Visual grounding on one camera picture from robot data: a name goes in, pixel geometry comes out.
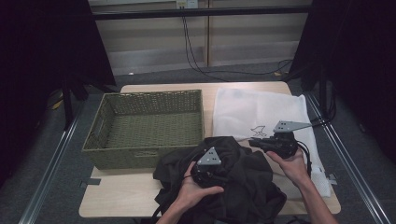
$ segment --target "black cloth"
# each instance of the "black cloth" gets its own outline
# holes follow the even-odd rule
[[[206,138],[196,148],[176,150],[162,157],[153,174],[163,184],[155,198],[161,212],[177,197],[189,164],[211,147],[221,159],[216,174],[228,179],[224,192],[204,197],[179,223],[272,223],[286,202],[286,194],[272,182],[273,171],[263,154],[241,147],[228,136]]]

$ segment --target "light wood tabletop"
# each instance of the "light wood tabletop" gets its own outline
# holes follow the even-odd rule
[[[202,90],[205,119],[205,137],[212,136],[215,97],[219,88],[269,91],[291,95],[284,82],[230,82],[128,85],[121,92]],[[240,143],[249,147],[248,142]],[[276,175],[283,175],[279,166],[268,160]],[[100,185],[89,185],[79,208],[82,217],[151,217],[158,204],[154,198],[161,183],[152,178],[154,169],[98,170],[93,168],[91,178],[100,178]],[[323,198],[332,213],[341,211],[341,205],[331,188],[331,197]],[[280,215],[306,214],[301,199],[287,200]]]

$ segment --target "white fabric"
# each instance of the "white fabric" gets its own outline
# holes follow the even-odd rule
[[[309,123],[305,97],[238,89],[219,89],[213,114],[213,136],[233,136],[237,141],[250,137],[268,138],[280,120]],[[312,161],[312,180],[322,197],[330,197],[330,184],[318,156],[312,128],[294,131],[296,140],[306,144]],[[288,198],[301,198],[300,192],[283,175],[274,182]]]

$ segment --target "person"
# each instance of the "person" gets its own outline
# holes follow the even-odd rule
[[[304,163],[304,154],[301,149],[298,149],[294,156],[286,160],[280,158],[273,151],[267,151],[266,154],[271,160],[279,164],[286,177],[290,179],[301,192],[304,206],[311,223],[338,223],[309,177]],[[190,164],[186,174],[184,174],[185,178],[183,179],[177,198],[160,217],[157,224],[177,223],[184,212],[198,204],[205,196],[222,193],[224,191],[224,189],[219,186],[207,189],[198,186],[190,176],[193,165],[194,162]]]

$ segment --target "basket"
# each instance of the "basket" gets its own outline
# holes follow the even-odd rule
[[[205,137],[202,93],[106,93],[82,152],[98,169],[153,168]]]

